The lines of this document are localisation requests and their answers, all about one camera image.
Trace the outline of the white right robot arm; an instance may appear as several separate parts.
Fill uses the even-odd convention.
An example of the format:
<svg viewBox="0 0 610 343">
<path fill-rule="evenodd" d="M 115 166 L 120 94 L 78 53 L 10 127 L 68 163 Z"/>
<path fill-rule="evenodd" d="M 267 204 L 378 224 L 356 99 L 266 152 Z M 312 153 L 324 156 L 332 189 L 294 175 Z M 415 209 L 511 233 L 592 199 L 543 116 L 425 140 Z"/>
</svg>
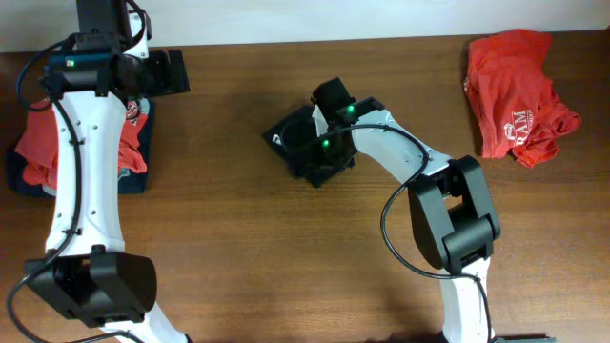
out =
<svg viewBox="0 0 610 343">
<path fill-rule="evenodd" d="M 351 96 L 338 78 L 319 85 L 312 102 L 315 138 L 307 149 L 330 161 L 344 151 L 366 154 L 399 182 L 380 215 L 382 239 L 408 270 L 439 281 L 443 341 L 499 342 L 487 276 L 500 223 L 476 158 L 455 159 L 432 149 L 402 128 L 373 97 Z M 408 196 L 413 236 L 430 271 L 410 263 L 390 240 L 387 216 L 402 194 Z"/>
</svg>

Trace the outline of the black t-shirt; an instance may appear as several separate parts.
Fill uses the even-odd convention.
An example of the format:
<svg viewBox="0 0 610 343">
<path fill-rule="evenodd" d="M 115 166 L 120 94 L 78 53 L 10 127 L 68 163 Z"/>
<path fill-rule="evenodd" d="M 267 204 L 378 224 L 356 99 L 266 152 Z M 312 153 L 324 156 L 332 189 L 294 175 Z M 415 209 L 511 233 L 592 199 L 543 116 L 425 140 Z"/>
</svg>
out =
<svg viewBox="0 0 610 343">
<path fill-rule="evenodd" d="M 313 109 L 314 106 L 303 106 L 262 134 L 263 139 L 274 153 L 287 164 L 288 170 L 294 178 L 305 179 L 304 158 L 300 152 L 307 144 L 313 143 L 318 138 L 312 119 Z M 328 132 L 335 128 L 335 125 L 331 124 Z M 307 182 L 315 188 L 319 188 L 327 181 Z"/>
</svg>

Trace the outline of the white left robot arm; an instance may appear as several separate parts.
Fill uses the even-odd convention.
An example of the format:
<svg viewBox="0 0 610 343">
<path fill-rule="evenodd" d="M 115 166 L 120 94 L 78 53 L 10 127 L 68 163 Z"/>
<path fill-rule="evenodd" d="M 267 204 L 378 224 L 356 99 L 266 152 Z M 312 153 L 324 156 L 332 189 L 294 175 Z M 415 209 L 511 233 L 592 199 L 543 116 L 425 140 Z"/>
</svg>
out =
<svg viewBox="0 0 610 343">
<path fill-rule="evenodd" d="M 58 139 L 46 254 L 22 285 L 61 316 L 123 342 L 184 342 L 157 304 L 150 258 L 129 254 L 118 214 L 119 143 L 130 102 L 189 90 L 179 50 L 148 50 L 151 22 L 133 1 L 80 1 L 79 29 L 52 45 L 41 78 Z"/>
</svg>

